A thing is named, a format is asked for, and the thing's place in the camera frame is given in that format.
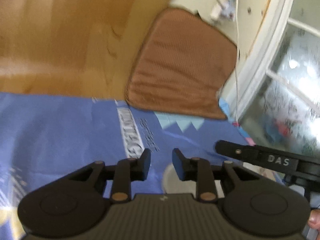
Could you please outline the person's right hand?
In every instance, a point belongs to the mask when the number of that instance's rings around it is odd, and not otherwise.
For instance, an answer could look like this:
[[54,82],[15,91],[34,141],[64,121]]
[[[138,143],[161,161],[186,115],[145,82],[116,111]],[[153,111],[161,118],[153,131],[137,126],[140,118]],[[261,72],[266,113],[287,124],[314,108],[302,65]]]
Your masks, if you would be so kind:
[[314,209],[310,212],[308,225],[312,229],[320,230],[320,209]]

